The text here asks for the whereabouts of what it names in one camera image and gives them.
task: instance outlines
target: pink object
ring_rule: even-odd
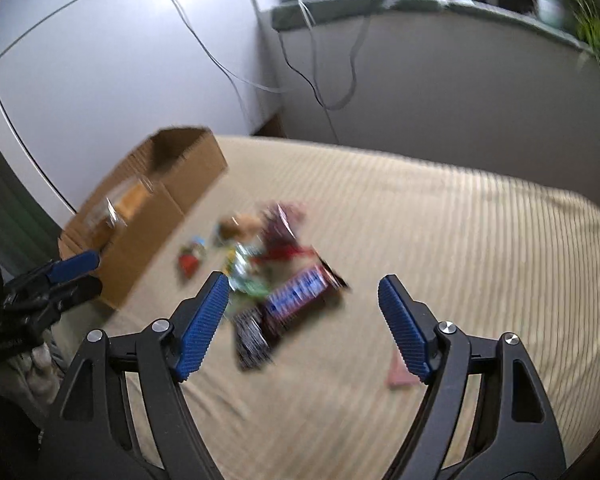
[[[394,354],[391,357],[389,375],[386,378],[386,385],[389,388],[400,388],[401,386],[411,386],[412,384],[420,384],[420,379],[407,370],[407,365],[404,364],[398,347],[395,347]]]

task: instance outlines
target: blue gripper pad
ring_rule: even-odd
[[[179,382],[200,368],[228,302],[229,279],[218,273],[218,278],[202,298],[195,316],[181,337],[180,359],[173,370]]]
[[[100,265],[100,255],[96,251],[84,251],[68,260],[56,263],[46,274],[51,283],[65,283],[96,270]]]
[[[380,280],[378,305],[407,368],[421,382],[429,384],[437,368],[430,359],[438,350],[433,332],[438,321],[426,305],[411,299],[394,275]]]

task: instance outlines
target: gray cloth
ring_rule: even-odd
[[[44,343],[0,363],[0,395],[15,402],[37,427],[44,428],[63,375]]]

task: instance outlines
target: candy bar wrapper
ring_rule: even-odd
[[[348,288],[347,283],[319,258],[269,294],[262,305],[265,322],[274,334],[282,336],[312,306],[321,303],[324,295],[341,288]]]
[[[282,335],[312,306],[322,304],[324,295],[342,288],[348,288],[347,283],[319,259],[277,288],[263,303],[237,314],[233,322],[240,368],[261,368],[271,361],[271,351]]]
[[[240,368],[260,368],[271,361],[271,349],[278,337],[270,333],[264,323],[262,307],[257,305],[236,314],[233,322],[235,351]]]

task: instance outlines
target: windowsill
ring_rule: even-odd
[[[523,16],[473,0],[303,0],[303,2],[311,11],[318,25],[366,14],[382,14],[388,11],[449,11],[526,28],[549,40],[569,45],[580,52],[590,52],[589,45],[586,43],[579,41],[571,34],[549,27],[531,16]],[[278,32],[305,28],[306,23],[298,3],[293,0],[273,8],[271,26]]]

